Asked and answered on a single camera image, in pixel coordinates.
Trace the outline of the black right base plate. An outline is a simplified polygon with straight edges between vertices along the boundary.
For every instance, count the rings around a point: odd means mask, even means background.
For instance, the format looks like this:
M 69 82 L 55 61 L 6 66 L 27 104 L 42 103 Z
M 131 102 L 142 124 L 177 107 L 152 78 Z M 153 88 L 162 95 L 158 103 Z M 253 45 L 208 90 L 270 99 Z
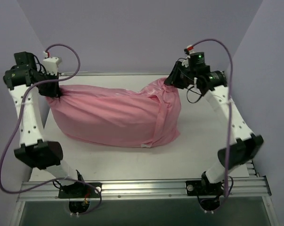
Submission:
M 188 180 L 185 182 L 188 196 L 217 196 L 223 195 L 223 183 L 211 184 L 202 180 Z

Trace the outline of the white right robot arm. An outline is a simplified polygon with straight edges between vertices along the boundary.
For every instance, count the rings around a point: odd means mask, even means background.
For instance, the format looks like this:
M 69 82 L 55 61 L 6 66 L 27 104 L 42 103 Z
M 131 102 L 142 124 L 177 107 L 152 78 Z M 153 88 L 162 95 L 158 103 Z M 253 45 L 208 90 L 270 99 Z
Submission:
M 229 83 L 223 71 L 211 71 L 204 62 L 194 68 L 188 60 L 177 61 L 164 82 L 178 89 L 199 89 L 201 97 L 213 108 L 221 124 L 227 128 L 226 146 L 218 150 L 217 161 L 204 172 L 201 191 L 211 194 L 217 183 L 240 165 L 252 160 L 264 143 L 261 135 L 255 135 L 247 126 L 233 99 L 229 97 Z

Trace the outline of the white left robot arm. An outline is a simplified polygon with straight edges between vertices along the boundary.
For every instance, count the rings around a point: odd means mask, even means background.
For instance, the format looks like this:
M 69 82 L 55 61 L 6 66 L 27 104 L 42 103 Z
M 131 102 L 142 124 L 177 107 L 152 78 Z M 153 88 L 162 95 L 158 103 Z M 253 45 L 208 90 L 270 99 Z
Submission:
M 20 132 L 20 147 L 14 150 L 15 157 L 28 167 L 45 170 L 55 178 L 63 178 L 62 185 L 69 186 L 74 197 L 82 197 L 86 185 L 79 181 L 82 176 L 63 159 L 61 145 L 44 138 L 44 127 L 38 104 L 39 95 L 58 97 L 61 93 L 57 82 L 39 85 L 39 81 L 55 80 L 59 77 L 61 58 L 50 57 L 44 52 L 42 62 L 29 52 L 14 54 L 16 65 L 5 72 L 3 80 L 13 98 L 19 118 L 16 130 Z

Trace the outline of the aluminium right side rail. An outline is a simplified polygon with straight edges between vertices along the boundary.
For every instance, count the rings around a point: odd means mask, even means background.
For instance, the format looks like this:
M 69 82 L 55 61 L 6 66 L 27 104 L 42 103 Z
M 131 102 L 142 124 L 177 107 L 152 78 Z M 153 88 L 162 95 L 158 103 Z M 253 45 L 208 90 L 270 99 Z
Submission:
M 245 165 L 247 167 L 249 177 L 260 177 L 259 173 L 255 169 L 253 161 L 248 161 Z

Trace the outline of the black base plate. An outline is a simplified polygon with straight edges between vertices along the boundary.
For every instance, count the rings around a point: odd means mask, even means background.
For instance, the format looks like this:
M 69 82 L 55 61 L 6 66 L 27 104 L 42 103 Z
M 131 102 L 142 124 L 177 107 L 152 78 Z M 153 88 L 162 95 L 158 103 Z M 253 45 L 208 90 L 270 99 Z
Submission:
M 185 182 L 188 196 L 217 196 L 223 195 L 223 183 L 211 184 L 202 180 L 188 180 Z
M 88 185 L 75 182 L 68 186 L 62 186 L 59 189 L 59 199 L 73 199 L 73 198 L 99 198 L 100 194 Z

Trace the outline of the pink floral pillowcase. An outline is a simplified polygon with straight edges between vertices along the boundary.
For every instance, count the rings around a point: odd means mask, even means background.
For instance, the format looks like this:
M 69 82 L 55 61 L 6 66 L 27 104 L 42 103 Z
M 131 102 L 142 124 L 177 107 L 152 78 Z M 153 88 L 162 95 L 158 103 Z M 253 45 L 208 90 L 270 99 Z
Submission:
M 157 79 L 139 92 L 91 85 L 62 85 L 47 98 L 54 120 L 68 137 L 126 148 L 169 144 L 179 136 L 177 88 Z

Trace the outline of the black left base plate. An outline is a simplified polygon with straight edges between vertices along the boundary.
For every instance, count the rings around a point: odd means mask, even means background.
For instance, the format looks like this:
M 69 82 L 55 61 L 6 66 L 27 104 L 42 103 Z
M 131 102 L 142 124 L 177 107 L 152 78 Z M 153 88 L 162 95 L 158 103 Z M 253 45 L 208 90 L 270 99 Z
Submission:
M 59 189 L 59 199 L 73 199 L 73 198 L 99 198 L 100 194 L 88 185 L 75 182 L 68 186 L 62 186 Z

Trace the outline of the aluminium rail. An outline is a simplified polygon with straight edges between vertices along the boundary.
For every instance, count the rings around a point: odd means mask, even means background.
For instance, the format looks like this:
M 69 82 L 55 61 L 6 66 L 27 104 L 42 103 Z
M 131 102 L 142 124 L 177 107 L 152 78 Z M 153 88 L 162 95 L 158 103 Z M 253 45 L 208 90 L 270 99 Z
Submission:
M 245 165 L 247 167 L 249 177 L 260 177 L 259 173 L 255 169 L 253 161 L 248 161 Z
M 102 200 L 150 200 L 196 198 L 188 195 L 194 191 L 186 179 L 102 181 Z M 230 197 L 264 197 L 271 191 L 264 177 L 235 178 Z M 58 189 L 52 184 L 43 185 L 18 196 L 20 202 L 59 201 Z

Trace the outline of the aluminium front rail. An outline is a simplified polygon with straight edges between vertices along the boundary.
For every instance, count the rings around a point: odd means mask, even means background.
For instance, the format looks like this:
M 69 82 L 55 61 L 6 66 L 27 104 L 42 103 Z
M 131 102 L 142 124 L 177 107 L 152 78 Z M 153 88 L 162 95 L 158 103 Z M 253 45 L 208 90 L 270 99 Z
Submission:
M 196 198 L 188 195 L 194 191 L 186 179 L 102 181 L 102 200 L 150 200 Z M 235 178 L 230 197 L 264 197 L 271 191 L 264 177 Z M 18 196 L 20 202 L 59 201 L 58 189 L 52 184 L 43 185 Z

